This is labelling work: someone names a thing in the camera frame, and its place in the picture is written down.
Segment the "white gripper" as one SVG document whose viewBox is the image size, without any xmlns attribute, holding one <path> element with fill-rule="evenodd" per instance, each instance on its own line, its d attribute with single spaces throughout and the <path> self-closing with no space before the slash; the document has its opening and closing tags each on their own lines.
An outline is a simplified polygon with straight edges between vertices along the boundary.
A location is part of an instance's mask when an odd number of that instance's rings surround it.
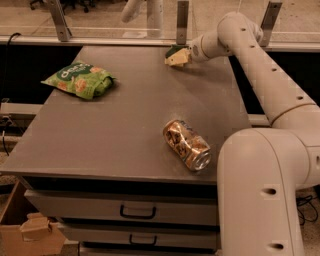
<svg viewBox="0 0 320 256">
<path fill-rule="evenodd" d="M 169 66 L 183 66 L 190 63 L 191 58 L 196 62 L 203 61 L 201 37 L 197 37 L 190 42 L 189 50 L 187 48 L 170 49 L 165 55 L 165 64 Z"/>
</svg>

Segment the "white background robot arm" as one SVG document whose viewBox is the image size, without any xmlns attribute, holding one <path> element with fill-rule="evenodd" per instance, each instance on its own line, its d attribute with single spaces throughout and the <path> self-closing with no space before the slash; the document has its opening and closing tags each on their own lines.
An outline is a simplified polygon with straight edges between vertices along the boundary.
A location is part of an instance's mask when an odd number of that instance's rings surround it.
<svg viewBox="0 0 320 256">
<path fill-rule="evenodd" d="M 126 0 L 121 21 L 129 23 L 136 19 L 143 4 L 146 4 L 147 36 L 161 38 L 163 36 L 163 0 Z"/>
</svg>

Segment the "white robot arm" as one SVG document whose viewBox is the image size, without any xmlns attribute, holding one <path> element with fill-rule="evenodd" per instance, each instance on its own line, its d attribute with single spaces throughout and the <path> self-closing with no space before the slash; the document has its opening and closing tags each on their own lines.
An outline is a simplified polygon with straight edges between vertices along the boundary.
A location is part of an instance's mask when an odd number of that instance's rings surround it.
<svg viewBox="0 0 320 256">
<path fill-rule="evenodd" d="M 233 55 L 269 122 L 223 144 L 217 190 L 223 256 L 305 256 L 296 192 L 320 183 L 320 108 L 261 48 L 262 29 L 239 12 L 194 39 L 197 62 Z"/>
</svg>

